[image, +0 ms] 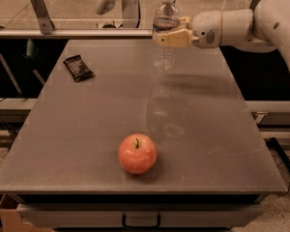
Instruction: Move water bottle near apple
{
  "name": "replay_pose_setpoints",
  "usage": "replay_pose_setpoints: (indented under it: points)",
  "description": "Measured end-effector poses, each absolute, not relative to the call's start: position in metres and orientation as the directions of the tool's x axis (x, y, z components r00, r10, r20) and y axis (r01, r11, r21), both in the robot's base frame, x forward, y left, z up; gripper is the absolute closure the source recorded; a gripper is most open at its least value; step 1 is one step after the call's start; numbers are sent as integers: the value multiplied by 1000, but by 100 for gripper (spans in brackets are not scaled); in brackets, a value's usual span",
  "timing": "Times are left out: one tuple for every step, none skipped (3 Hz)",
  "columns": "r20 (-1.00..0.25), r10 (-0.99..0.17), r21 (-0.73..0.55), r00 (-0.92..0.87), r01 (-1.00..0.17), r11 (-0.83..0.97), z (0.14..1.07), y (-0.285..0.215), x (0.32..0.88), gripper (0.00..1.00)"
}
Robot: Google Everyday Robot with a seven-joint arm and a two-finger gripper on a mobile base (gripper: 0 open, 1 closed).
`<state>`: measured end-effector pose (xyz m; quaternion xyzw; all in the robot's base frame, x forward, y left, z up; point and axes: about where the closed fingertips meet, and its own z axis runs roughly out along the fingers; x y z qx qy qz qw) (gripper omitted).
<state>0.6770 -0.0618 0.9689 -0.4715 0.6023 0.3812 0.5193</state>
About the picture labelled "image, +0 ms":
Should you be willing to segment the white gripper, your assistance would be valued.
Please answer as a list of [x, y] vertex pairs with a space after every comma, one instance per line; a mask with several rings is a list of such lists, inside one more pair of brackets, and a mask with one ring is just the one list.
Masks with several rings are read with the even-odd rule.
[[191, 44], [200, 48], [219, 46], [244, 46], [252, 39], [253, 12], [250, 9], [235, 11], [202, 12], [192, 20], [180, 18], [180, 30], [158, 33], [159, 46], [187, 47]]

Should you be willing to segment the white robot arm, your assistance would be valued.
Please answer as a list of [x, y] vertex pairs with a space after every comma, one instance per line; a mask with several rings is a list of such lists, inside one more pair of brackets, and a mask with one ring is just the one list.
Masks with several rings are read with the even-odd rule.
[[246, 52], [277, 49], [290, 72], [290, 0], [261, 0], [252, 9], [209, 11], [192, 20], [192, 43]]

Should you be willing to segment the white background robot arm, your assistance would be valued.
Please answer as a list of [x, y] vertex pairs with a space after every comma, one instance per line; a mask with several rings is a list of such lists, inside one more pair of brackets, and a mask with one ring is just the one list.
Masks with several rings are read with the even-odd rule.
[[[140, 23], [139, 0], [121, 0], [124, 28], [137, 28]], [[104, 15], [110, 12], [116, 0], [98, 0], [96, 13]], [[180, 17], [175, 0], [161, 0], [153, 17], [153, 40], [158, 46], [187, 47], [192, 43], [193, 35], [189, 29], [190, 18]]]

